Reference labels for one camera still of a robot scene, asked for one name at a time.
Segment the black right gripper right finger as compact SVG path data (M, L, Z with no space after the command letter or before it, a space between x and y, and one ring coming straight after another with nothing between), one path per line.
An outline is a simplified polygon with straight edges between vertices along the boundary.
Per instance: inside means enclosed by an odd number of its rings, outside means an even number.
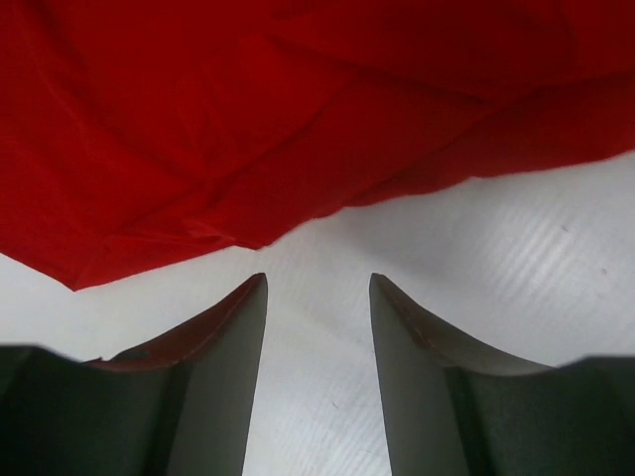
M391 470L396 475L630 475L634 361L561 367L501 351L369 284Z

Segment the red t shirt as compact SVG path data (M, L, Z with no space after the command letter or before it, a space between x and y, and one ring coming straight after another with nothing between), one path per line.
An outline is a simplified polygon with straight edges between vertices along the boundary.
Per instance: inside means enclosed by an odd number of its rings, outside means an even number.
M74 291L633 147L630 1L1 5L1 251Z

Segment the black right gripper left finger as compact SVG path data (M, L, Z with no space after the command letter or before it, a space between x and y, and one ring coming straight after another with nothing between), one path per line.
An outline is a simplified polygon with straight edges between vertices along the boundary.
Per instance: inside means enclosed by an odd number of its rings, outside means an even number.
M5 475L239 475L264 337L266 277L109 360L1 349Z

